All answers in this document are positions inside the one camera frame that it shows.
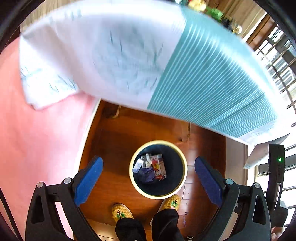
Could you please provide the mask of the yellow wrapper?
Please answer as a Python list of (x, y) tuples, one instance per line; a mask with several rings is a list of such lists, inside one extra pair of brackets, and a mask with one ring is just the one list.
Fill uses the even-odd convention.
[(207, 7), (207, 4), (204, 0), (189, 0), (188, 7), (195, 11), (204, 12)]

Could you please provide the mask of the red pink milk carton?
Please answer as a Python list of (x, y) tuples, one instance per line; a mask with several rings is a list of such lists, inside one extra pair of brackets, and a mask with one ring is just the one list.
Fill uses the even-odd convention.
[(151, 156), (152, 167), (156, 180), (164, 180), (167, 177), (162, 154)]

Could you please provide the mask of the purple plastic bag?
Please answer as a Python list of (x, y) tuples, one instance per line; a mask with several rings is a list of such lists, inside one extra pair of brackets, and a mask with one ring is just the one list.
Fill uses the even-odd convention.
[(152, 167), (140, 168), (137, 173), (137, 179), (141, 183), (151, 183), (154, 181), (155, 173)]

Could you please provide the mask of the window with metal grille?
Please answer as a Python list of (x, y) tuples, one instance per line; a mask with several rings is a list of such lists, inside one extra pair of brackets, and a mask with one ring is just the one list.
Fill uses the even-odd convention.
[(279, 25), (266, 13), (243, 38), (266, 67), (280, 92), (280, 100), (287, 110), (292, 126), (285, 146), (286, 174), (281, 200), (289, 213), (288, 225), (295, 212), (295, 48)]

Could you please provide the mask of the pink bed cover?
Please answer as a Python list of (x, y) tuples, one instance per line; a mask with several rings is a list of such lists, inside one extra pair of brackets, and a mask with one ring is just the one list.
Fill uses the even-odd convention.
[(79, 93), (42, 110), (25, 101), (19, 41), (1, 53), (1, 190), (20, 234), (39, 182), (76, 175), (98, 99)]

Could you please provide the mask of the round dark trash bin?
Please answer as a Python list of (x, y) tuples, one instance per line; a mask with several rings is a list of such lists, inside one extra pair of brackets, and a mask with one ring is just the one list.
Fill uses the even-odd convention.
[(188, 166), (176, 145), (162, 140), (148, 142), (135, 151), (129, 177), (138, 193), (149, 199), (166, 199), (184, 185)]

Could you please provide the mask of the green paper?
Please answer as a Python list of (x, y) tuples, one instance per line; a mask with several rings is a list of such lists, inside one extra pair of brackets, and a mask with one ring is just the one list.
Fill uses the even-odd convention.
[(221, 21), (224, 13), (217, 8), (211, 8), (209, 6), (205, 9), (205, 14), (212, 17), (214, 20)]

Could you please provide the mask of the white paper bag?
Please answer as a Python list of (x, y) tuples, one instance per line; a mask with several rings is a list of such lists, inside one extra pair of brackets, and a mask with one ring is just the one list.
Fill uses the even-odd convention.
[(144, 154), (141, 156), (142, 168), (148, 169), (152, 166), (151, 154)]

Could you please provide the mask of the teal white patterned tablecloth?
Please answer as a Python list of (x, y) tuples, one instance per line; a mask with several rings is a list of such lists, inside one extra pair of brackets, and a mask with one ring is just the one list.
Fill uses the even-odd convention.
[(20, 37), (28, 104), (84, 92), (248, 144), (292, 131), (280, 93), (252, 49), (203, 13), (166, 1), (77, 1)]

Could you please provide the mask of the right yellow slipper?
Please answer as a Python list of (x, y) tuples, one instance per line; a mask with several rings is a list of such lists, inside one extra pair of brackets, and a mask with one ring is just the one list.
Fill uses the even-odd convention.
[(174, 209), (178, 211), (181, 203), (181, 198), (177, 194), (174, 194), (171, 197), (168, 197), (163, 200), (161, 203), (158, 212), (165, 210), (165, 209)]

